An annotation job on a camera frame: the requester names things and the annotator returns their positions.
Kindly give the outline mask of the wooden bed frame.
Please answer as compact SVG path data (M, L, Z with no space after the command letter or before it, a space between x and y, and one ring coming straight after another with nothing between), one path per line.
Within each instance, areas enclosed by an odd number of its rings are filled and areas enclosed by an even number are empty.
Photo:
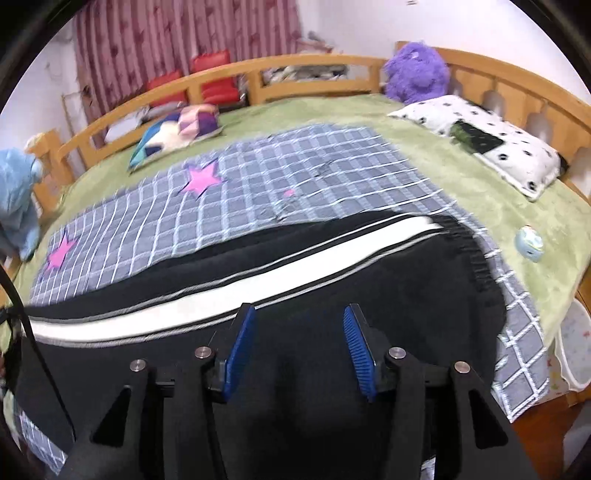
M451 78L450 95L469 100L553 147L567 163L590 145L590 107L562 87L515 65L461 50L439 48ZM247 113L291 98L327 97L335 112L346 97L383 100L380 77L387 60L335 53L297 53L233 63L214 63L190 75L170 74L150 83L138 95L99 117L71 140L56 131L34 137L28 150L38 156L45 176L34 187L41 220L63 209L66 192L75 185L67 158L81 154L87 170L136 146L153 123L165 117L159 107L213 103L222 87L242 90Z

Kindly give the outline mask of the green bed sheet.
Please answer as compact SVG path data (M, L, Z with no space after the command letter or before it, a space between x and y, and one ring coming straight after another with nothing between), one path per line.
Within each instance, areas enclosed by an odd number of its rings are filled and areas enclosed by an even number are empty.
M386 99L331 102L224 114L218 136L135 171L129 150L87 170L19 269L18 292L53 303L264 227L393 209L469 227L505 290L507 341L550 344L590 260L589 205L561 181L529 201L450 140L390 117ZM543 239L538 263L515 247L525 225Z

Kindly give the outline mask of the black pants with white stripe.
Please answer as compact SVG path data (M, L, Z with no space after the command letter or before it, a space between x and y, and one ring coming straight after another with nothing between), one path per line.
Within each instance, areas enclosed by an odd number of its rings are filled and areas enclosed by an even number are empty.
M267 228L160 261L26 312L63 402L30 350L16 399L63 449L120 387L132 360L192 359L245 303L256 308L238 391L215 410L232 479L376 479L391 414L356 382L342 318L358 304L395 346L468 362L491 384L505 301L473 233L445 215L392 210Z

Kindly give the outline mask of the white patterned bin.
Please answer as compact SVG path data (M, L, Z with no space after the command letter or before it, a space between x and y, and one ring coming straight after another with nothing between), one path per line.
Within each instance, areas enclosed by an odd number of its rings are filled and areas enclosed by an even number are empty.
M590 385L590 315L575 299L549 349L547 398L579 393Z

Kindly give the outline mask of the grey checked blanket with stars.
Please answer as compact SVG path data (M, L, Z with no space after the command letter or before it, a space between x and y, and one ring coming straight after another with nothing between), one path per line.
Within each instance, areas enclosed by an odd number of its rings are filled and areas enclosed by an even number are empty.
M363 277L363 310L385 320L433 361L470 356L492 382L509 419L518 418L548 387L541 327L534 302L486 227L420 172L398 148L368 126L311 124L242 139L102 193L98 174L114 175L117 158L89 171L70 191L62 214L43 238L44 263L22 290L42 323L97 323L96 338L50 338L46 347L67 384L96 368L85 392L69 394L82 422L106 373L127 353L177 359L182 346L204 339L221 322L201 305L172 323L148 321L144 310L197 293L182 266L217 246L237 252L243 240L274 243L290 227L327 225L356 214L433 215L457 227L467 247L478 247L475 268L487 266L506 310L490 321L467 322L459 313L469 292L464 274L447 273L441 256L410 261L394 272ZM56 268L46 264L62 240L73 247Z

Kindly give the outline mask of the colourful geometric pillow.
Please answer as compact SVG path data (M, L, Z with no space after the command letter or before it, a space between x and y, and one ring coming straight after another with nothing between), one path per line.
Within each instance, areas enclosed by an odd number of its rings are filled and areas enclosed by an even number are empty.
M129 159L130 172L176 150L221 134L218 108L189 105L174 111L145 130Z

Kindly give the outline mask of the purple plush toy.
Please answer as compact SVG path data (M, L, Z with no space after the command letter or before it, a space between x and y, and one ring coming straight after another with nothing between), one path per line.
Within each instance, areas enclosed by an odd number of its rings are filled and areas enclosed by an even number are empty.
M451 78L437 50L422 42L404 45L384 65L388 98L405 105L445 96Z

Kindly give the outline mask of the small round light-blue toy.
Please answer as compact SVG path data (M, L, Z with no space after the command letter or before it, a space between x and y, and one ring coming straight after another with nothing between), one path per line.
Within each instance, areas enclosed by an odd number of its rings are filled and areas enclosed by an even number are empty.
M538 263L544 255L544 242L541 235L531 226L521 227L515 236L515 247L526 259Z

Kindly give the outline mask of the light blue towel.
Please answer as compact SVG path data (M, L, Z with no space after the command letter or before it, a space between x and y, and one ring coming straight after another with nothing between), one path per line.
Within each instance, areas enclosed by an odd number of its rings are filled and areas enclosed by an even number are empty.
M1 151L1 253L26 261L40 240L33 187L43 177L42 162L16 148Z

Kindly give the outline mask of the maroon patterned curtain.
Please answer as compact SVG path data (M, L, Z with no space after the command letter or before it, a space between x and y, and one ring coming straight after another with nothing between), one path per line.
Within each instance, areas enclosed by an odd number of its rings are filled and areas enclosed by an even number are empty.
M294 1L91 1L73 18L85 113L94 121L202 54L233 62L293 54L301 38Z

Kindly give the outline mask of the white black-dotted pillow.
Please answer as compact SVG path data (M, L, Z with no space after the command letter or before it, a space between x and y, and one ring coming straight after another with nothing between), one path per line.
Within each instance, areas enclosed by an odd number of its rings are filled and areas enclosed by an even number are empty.
M456 95L415 102L389 114L446 137L530 201L561 174L562 156L543 140Z

